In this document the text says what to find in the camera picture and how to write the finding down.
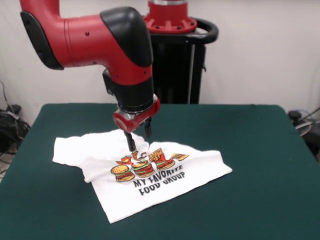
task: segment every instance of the white t-shirt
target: white t-shirt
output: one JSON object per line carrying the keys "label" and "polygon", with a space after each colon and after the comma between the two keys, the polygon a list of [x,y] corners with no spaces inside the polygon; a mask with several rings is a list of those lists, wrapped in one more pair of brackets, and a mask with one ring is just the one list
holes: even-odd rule
{"label": "white t-shirt", "polygon": [[[111,224],[232,172],[219,151],[132,137],[133,154],[121,130],[57,138],[54,144],[53,162],[82,169]],[[134,204],[117,207],[128,202]]]}

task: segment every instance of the red robot arm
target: red robot arm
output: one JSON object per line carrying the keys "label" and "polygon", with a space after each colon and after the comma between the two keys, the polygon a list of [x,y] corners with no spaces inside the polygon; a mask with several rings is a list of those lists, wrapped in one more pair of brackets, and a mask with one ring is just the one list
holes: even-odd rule
{"label": "red robot arm", "polygon": [[49,68],[103,65],[104,83],[116,97],[115,123],[127,133],[159,109],[154,96],[152,45],[143,17],[132,7],[62,18],[59,0],[20,0],[32,45]]}

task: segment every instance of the hamburger graphic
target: hamburger graphic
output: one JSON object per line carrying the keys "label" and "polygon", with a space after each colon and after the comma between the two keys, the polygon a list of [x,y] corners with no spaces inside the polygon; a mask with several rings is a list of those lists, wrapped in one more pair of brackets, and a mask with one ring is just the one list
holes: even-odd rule
{"label": "hamburger graphic", "polygon": [[149,160],[151,162],[155,162],[156,168],[161,171],[165,169],[171,168],[173,165],[176,164],[176,162],[170,158],[169,160],[165,159],[165,155],[161,148],[157,149],[153,153],[149,155]]}
{"label": "hamburger graphic", "polygon": [[115,175],[117,182],[126,182],[135,178],[135,175],[126,165],[115,166],[111,169],[111,173]]}
{"label": "hamburger graphic", "polygon": [[132,165],[132,170],[137,174],[140,178],[145,178],[152,175],[155,171],[152,167],[151,163],[147,160],[139,161],[136,164]]}

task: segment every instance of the green tablecloth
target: green tablecloth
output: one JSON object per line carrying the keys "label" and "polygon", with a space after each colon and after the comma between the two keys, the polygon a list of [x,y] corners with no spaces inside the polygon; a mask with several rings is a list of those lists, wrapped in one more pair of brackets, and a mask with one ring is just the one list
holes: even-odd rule
{"label": "green tablecloth", "polygon": [[42,108],[0,183],[1,240],[320,239],[319,165],[285,112],[264,105],[163,105],[150,141],[220,150],[233,173],[109,224],[82,171],[52,158],[56,137],[115,129],[115,109]]}

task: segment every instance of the black joint cover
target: black joint cover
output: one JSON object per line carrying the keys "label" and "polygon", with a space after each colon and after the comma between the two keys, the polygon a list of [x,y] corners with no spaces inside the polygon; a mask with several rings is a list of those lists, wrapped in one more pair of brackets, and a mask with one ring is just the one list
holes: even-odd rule
{"label": "black joint cover", "polygon": [[117,7],[100,13],[125,55],[146,68],[153,62],[152,44],[146,23],[133,7]]}
{"label": "black joint cover", "polygon": [[64,67],[61,66],[56,59],[39,21],[31,13],[26,11],[22,11],[20,15],[33,48],[43,64],[53,70],[63,70]]}
{"label": "black joint cover", "polygon": [[120,85],[112,81],[106,70],[102,76],[107,92],[115,96],[118,107],[123,112],[141,112],[153,105],[154,81],[152,77],[136,85]]}

